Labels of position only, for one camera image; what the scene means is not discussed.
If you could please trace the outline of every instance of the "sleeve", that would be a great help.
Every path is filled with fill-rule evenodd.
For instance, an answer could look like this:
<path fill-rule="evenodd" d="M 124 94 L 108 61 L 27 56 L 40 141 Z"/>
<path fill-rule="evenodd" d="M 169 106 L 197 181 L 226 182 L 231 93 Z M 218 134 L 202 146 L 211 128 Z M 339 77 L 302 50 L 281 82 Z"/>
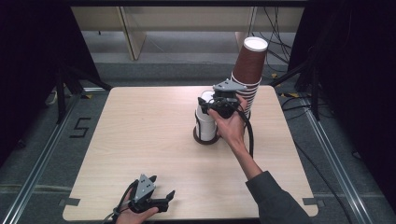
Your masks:
<path fill-rule="evenodd" d="M 305 210 L 276 183 L 269 172 L 253 177 L 246 184 L 259 206 L 261 224 L 312 223 Z"/>

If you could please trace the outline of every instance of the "hand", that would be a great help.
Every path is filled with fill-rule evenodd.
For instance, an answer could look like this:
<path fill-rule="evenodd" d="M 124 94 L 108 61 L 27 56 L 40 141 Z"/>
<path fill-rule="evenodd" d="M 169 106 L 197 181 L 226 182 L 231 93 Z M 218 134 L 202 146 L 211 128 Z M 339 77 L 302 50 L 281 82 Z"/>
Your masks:
<path fill-rule="evenodd" d="M 245 111 L 248 102 L 241 96 L 236 95 L 243 111 Z M 239 116 L 238 112 L 233 112 L 233 115 L 224 119 L 219 113 L 213 109 L 209 109 L 208 114 L 215 120 L 218 125 L 218 135 L 221 136 L 232 150 L 245 145 L 244 144 L 244 124 L 245 122 Z"/>
<path fill-rule="evenodd" d="M 125 197 L 125 201 L 129 199 L 131 194 L 131 190 L 129 190 L 128 194 Z M 143 213 L 135 213 L 131 209 L 126 209 L 125 211 L 121 212 L 119 218 L 117 218 L 117 224 L 140 224 L 144 222 L 149 217 L 154 216 L 158 213 L 159 209 L 157 207 L 152 207 L 149 210 Z"/>

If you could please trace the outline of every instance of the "person's right hand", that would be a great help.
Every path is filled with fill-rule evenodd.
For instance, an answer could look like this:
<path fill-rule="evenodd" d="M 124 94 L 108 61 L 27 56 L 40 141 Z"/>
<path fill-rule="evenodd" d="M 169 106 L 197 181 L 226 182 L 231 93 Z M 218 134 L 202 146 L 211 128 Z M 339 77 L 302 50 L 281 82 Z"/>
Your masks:
<path fill-rule="evenodd" d="M 241 96 L 236 95 L 240 105 L 242 106 L 242 111 L 245 111 L 248 102 Z M 221 136 L 227 144 L 232 148 L 244 145 L 244 124 L 245 122 L 239 116 L 238 112 L 233 112 L 233 115 L 224 119 L 219 113 L 213 109 L 209 109 L 207 113 L 215 120 L 218 125 L 218 135 Z"/>

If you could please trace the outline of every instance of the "wooden table top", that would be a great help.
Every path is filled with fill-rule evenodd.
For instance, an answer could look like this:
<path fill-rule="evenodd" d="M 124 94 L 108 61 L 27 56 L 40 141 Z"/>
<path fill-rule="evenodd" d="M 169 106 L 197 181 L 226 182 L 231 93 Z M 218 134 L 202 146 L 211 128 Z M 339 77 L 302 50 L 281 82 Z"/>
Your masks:
<path fill-rule="evenodd" d="M 141 174 L 156 175 L 153 199 L 173 189 L 168 212 L 151 220 L 258 217 L 242 169 L 220 139 L 210 146 L 193 136 L 197 97 L 212 87 L 121 87 L 108 95 L 64 219 L 103 220 Z M 252 106 L 254 159 L 309 216 L 316 205 L 274 89 L 260 86 Z"/>

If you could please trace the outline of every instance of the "person's left hand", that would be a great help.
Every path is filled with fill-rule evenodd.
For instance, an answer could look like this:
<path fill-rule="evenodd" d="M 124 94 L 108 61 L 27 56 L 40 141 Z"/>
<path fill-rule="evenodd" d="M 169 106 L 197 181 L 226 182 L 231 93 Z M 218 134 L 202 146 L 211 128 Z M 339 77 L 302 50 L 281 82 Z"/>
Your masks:
<path fill-rule="evenodd" d="M 128 194 L 126 195 L 125 199 L 129 199 L 131 194 L 131 190 L 129 190 Z M 149 217 L 154 216 L 158 213 L 158 207 L 152 207 L 149 210 L 143 213 L 135 213 L 131 209 L 126 209 L 125 211 L 121 212 L 119 217 L 117 218 L 117 224 L 141 224 Z"/>

